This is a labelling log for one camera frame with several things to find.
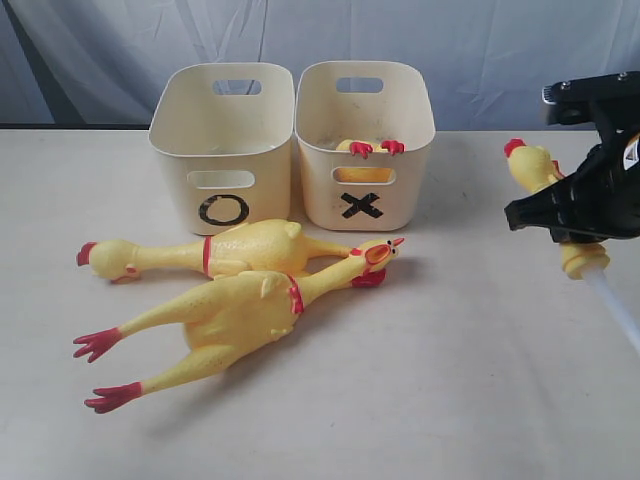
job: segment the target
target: black x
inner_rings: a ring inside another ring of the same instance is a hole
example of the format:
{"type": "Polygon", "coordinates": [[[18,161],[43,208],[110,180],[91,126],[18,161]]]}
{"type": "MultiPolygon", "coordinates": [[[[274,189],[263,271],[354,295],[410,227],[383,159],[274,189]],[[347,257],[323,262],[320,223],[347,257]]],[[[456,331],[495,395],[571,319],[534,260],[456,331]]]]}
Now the black x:
{"type": "Polygon", "coordinates": [[[380,210],[371,205],[373,202],[380,198],[375,193],[367,193],[360,199],[349,195],[348,193],[343,193],[342,197],[340,198],[342,198],[345,202],[349,202],[352,204],[351,207],[345,210],[345,212],[342,214],[344,218],[353,217],[360,211],[372,216],[373,218],[378,218],[382,215],[382,212],[380,210]]]}

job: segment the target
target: plastic basket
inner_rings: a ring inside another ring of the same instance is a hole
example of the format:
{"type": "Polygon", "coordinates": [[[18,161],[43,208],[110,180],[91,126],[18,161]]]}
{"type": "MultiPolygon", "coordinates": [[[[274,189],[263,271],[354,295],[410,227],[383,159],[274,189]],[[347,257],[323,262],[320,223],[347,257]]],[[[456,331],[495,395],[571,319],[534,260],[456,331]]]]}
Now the plastic basket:
{"type": "Polygon", "coordinates": [[[293,78],[278,65],[201,64],[169,79],[149,141],[190,231],[287,218],[294,111],[293,78]]]}
{"type": "Polygon", "coordinates": [[[330,230],[389,231],[411,220],[435,136],[420,72],[382,61],[312,65],[300,78],[295,132],[312,222],[330,230]],[[374,151],[367,159],[336,150],[349,139],[396,140],[405,150],[374,151]]]}

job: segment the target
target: yellow rubber chicken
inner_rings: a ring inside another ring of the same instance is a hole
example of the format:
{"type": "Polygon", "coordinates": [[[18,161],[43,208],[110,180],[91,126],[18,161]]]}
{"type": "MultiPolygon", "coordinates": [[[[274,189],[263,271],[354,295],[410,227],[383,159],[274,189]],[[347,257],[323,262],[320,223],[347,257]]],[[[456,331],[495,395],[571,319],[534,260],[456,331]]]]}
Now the yellow rubber chicken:
{"type": "Polygon", "coordinates": [[[302,272],[311,258],[345,258],[351,247],[307,237],[297,222],[281,219],[244,223],[198,242],[171,247],[142,247],[126,240],[85,244],[78,266],[90,265],[98,276],[127,283],[153,268],[181,267],[210,278],[245,270],[302,272]]]}
{"type": "MultiPolygon", "coordinates": [[[[537,193],[561,180],[558,163],[543,147],[527,146],[521,139],[511,140],[504,148],[509,171],[513,178],[528,192],[537,193]]],[[[597,265],[604,269],[609,265],[605,248],[599,243],[562,243],[562,270],[572,280],[582,278],[585,267],[597,265]]]]}
{"type": "Polygon", "coordinates": [[[321,295],[352,286],[377,286],[404,239],[376,240],[318,273],[295,278],[275,271],[243,271],[192,288],[110,330],[74,340],[74,357],[93,362],[118,341],[147,328],[183,323],[191,353],[173,368],[142,382],[98,388],[85,405],[110,412],[133,399],[222,372],[241,357],[289,334],[305,307],[321,295]]]}
{"type": "MultiPolygon", "coordinates": [[[[351,152],[351,155],[360,154],[366,159],[371,152],[388,151],[392,156],[403,153],[404,144],[395,140],[385,140],[378,144],[346,139],[338,144],[336,150],[351,152]]],[[[337,170],[336,177],[339,182],[345,183],[387,183],[392,172],[391,168],[343,167],[337,170]]]]}

